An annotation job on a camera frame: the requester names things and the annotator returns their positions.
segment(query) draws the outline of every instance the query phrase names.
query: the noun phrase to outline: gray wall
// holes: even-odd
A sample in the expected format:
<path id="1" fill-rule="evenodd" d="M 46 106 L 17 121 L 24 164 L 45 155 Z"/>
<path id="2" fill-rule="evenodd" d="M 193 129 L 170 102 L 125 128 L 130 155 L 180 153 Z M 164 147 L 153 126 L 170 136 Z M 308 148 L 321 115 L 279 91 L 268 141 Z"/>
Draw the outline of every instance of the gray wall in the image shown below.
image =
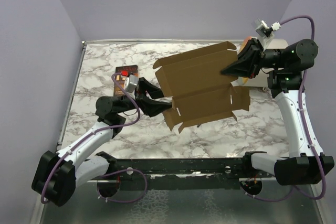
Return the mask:
<path id="1" fill-rule="evenodd" d="M 0 0 L 0 223 L 28 223 L 39 158 L 54 150 L 81 40 L 60 0 Z"/>
<path id="2" fill-rule="evenodd" d="M 294 15 L 311 15 L 316 22 L 315 41 L 319 45 L 319 54 L 315 66 L 308 71 L 306 82 L 307 106 L 315 134 L 327 155 L 336 158 L 336 53 L 335 53 L 335 17 L 336 0 L 292 0 L 283 19 Z M 277 34 L 296 42 L 310 38 L 310 23 L 307 20 L 292 21 L 284 25 Z M 336 208 L 336 168 L 327 175 L 326 199 L 330 209 Z"/>
<path id="3" fill-rule="evenodd" d="M 290 0 L 61 0 L 83 40 L 244 39 L 275 22 Z"/>

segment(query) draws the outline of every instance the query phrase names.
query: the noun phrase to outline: cardboard box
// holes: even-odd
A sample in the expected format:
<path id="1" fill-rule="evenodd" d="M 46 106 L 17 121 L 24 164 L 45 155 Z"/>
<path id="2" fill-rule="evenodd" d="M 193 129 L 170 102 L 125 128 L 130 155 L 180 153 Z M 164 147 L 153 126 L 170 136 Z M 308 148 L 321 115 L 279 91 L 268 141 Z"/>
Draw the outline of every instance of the cardboard box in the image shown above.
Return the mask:
<path id="1" fill-rule="evenodd" d="M 226 41 L 157 60 L 156 77 L 165 97 L 173 97 L 173 107 L 163 112 L 170 130 L 235 117 L 234 110 L 249 110 L 249 87 L 233 87 L 234 76 L 220 74 L 237 60 L 236 47 Z"/>

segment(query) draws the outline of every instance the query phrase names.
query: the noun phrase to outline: marble tabletop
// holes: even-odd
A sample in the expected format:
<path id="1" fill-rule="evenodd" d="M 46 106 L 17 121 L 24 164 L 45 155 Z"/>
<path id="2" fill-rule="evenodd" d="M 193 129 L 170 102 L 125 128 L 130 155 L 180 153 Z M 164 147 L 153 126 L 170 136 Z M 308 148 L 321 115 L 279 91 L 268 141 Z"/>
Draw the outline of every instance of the marble tabletop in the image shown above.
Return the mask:
<path id="1" fill-rule="evenodd" d="M 113 95 L 111 75 L 117 66 L 138 65 L 139 76 L 158 86 L 152 69 L 158 58 L 207 45 L 87 45 L 62 147 L 81 137 L 96 122 L 96 100 L 103 95 Z M 222 119 L 202 124 L 199 128 L 185 128 L 181 134 L 177 131 L 178 125 L 170 131 L 161 114 L 153 118 L 142 115 L 137 124 L 124 127 L 121 133 L 96 152 L 105 151 L 116 158 L 241 157 L 246 151 L 266 151 L 273 155 L 288 156 L 284 123 L 270 92 L 251 88 L 250 97 L 250 111 L 235 111 L 237 122 L 233 118 Z M 125 117 L 130 122 L 136 115 Z"/>

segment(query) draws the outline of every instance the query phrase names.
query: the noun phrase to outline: unfolded cardboard box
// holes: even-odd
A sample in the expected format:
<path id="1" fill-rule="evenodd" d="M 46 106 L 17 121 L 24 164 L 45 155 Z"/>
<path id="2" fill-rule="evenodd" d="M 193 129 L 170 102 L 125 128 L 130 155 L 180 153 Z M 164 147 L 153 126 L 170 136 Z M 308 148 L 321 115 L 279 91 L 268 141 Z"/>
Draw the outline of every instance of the unfolded cardboard box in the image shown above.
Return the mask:
<path id="1" fill-rule="evenodd" d="M 165 97 L 172 98 L 172 108 L 163 112 L 170 130 L 179 123 L 185 127 L 228 117 L 233 111 L 249 110 L 249 87 L 233 87 L 234 76 L 220 71 L 237 60 L 236 47 L 226 41 L 157 60 L 161 67 L 156 77 Z"/>

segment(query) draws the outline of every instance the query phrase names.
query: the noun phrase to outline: red connector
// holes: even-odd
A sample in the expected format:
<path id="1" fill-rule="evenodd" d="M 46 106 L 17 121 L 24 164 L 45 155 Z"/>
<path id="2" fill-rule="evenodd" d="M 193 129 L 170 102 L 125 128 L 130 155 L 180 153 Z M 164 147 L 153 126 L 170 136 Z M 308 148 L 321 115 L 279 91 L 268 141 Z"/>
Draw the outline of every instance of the red connector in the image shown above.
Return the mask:
<path id="1" fill-rule="evenodd" d="M 123 70 L 123 71 L 121 71 L 121 76 L 128 76 L 128 72 L 127 71 L 125 71 L 125 70 Z"/>

